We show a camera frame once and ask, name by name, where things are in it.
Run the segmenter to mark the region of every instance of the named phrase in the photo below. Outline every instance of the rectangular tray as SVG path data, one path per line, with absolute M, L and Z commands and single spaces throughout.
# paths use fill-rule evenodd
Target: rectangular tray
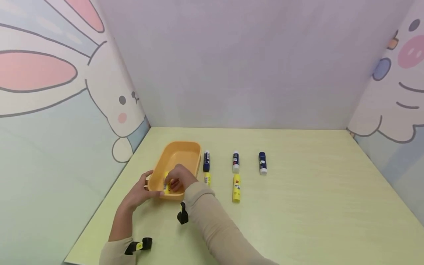
M 195 177 L 199 170 L 202 149 L 196 142 L 171 142 L 162 152 L 153 174 L 147 182 L 149 190 L 163 190 L 165 172 L 171 171 L 176 164 L 185 166 Z M 182 201 L 184 189 L 161 196 L 162 199 Z

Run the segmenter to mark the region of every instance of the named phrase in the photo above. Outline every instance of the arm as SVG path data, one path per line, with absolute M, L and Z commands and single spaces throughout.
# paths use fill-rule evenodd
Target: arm
M 125 255 L 125 250 L 133 241 L 132 214 L 146 200 L 159 197 L 160 191 L 147 191 L 146 178 L 153 170 L 141 175 L 140 180 L 132 187 L 116 210 L 109 241 L 100 254 L 100 265 L 135 265 L 135 255 Z
M 188 170 L 179 170 L 177 173 L 170 172 L 170 179 L 176 179 L 171 188 L 186 187 L 184 199 L 190 221 L 196 224 L 210 254 L 219 264 L 276 264 L 264 258 L 245 239 L 210 188 L 198 182 Z

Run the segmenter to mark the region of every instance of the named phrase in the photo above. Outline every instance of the person's right hand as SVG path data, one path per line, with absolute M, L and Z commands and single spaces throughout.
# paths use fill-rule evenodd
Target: person's right hand
M 165 179 L 166 183 L 169 181 L 171 181 L 172 191 L 176 192 L 181 187 L 184 187 L 184 190 L 186 190 L 191 184 L 198 180 L 185 166 L 177 164 L 174 169 L 168 173 Z

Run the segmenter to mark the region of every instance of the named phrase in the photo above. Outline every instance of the hand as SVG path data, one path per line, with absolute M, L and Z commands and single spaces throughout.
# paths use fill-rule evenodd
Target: hand
M 149 170 L 146 173 L 142 174 L 140 180 L 132 187 L 127 196 L 123 199 L 120 207 L 125 209 L 130 209 L 135 211 L 135 209 L 140 206 L 143 202 L 150 198 L 159 197 L 164 195 L 163 191 L 160 190 L 151 190 L 149 191 L 145 185 L 147 185 L 146 178 L 153 173 L 153 170 Z
M 165 179 L 165 182 L 168 183 L 169 181 L 171 181 L 172 191 L 175 192 L 181 187 L 184 187 L 184 190 L 186 190 L 191 184 L 198 180 L 185 166 L 177 164 Z

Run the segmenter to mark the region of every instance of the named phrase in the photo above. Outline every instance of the bunny ear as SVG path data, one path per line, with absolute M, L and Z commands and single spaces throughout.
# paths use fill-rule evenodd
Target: bunny ear
M 105 31 L 102 19 L 90 0 L 65 0 L 65 2 L 95 31 Z
M 36 92 L 72 82 L 77 69 L 70 62 L 33 51 L 0 52 L 0 89 Z
M 0 117 L 46 109 L 85 90 L 78 73 L 88 67 L 85 55 L 1 23 L 0 39 Z
M 90 0 L 44 0 L 67 22 L 100 45 L 106 41 L 102 19 Z

